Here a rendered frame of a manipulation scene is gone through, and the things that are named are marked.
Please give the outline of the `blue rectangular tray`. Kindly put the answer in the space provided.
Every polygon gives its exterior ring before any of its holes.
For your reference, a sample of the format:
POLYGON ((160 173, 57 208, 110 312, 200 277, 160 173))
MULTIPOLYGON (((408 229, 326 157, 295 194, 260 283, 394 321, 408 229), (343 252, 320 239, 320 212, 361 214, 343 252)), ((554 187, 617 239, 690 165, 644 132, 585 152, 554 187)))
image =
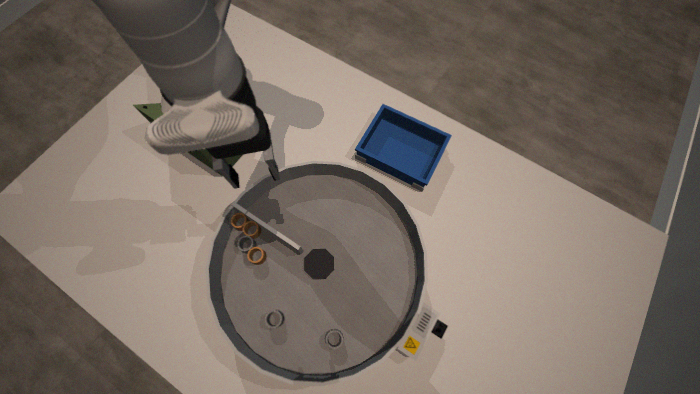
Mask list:
POLYGON ((451 136, 382 104, 355 148, 355 159, 422 192, 451 136))

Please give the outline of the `bronze bushing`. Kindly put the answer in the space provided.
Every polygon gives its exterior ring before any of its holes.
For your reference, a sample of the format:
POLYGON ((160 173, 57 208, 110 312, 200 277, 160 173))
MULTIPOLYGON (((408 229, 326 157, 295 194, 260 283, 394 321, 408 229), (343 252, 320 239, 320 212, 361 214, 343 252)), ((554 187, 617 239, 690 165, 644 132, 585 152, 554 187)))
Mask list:
POLYGON ((234 226, 236 229, 238 229, 240 231, 243 231, 242 228, 243 228, 244 224, 248 221, 250 221, 250 220, 243 213, 236 213, 231 218, 232 226, 234 226), (244 221, 243 225, 237 226, 236 223, 240 218, 245 218, 245 221, 244 221))
POLYGON ((264 263, 265 260, 266 260, 266 257, 267 257, 266 252, 265 252, 264 250, 262 250, 260 247, 253 247, 253 248, 251 248, 251 249, 248 251, 247 256, 248 256, 249 261, 251 261, 252 263, 257 264, 257 265, 264 263), (260 251, 260 250, 261 250, 261 252, 262 252, 262 257, 261 257, 258 261, 254 261, 254 260, 253 260, 253 254, 254 254, 256 251, 260 251))
POLYGON ((244 232, 245 235, 250 236, 251 238, 255 239, 255 238, 257 238, 257 237, 259 237, 259 236, 261 235, 261 232, 262 232, 262 231, 261 231, 261 227, 260 227, 256 222, 254 222, 254 221, 248 221, 248 222, 246 222, 246 223, 244 224, 244 226, 243 226, 243 232, 244 232), (255 225, 255 224, 256 224, 256 225, 255 225), (257 226, 256 232, 253 233, 253 234, 248 234, 248 229, 249 229, 251 226, 254 226, 254 225, 257 226))

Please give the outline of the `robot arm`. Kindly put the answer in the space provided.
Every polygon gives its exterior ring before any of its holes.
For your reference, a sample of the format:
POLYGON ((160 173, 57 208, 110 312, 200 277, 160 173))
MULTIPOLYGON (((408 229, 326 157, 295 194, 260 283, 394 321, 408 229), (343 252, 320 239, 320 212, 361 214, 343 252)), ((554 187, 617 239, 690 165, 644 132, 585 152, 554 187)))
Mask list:
POLYGON ((136 56, 158 66, 181 65, 207 52, 219 36, 220 22, 225 27, 231 4, 231 0, 92 1, 136 56))

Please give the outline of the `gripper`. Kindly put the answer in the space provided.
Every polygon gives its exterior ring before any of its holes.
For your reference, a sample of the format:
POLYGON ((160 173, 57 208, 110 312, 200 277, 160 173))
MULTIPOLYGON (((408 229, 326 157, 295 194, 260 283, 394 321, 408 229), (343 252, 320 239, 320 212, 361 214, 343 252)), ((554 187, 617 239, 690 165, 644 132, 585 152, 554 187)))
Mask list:
POLYGON ((240 188, 239 175, 224 158, 263 151, 274 181, 280 180, 268 123, 221 22, 215 43, 193 61, 158 66, 138 59, 172 106, 146 129, 154 150, 171 155, 207 149, 213 170, 234 189, 240 188))

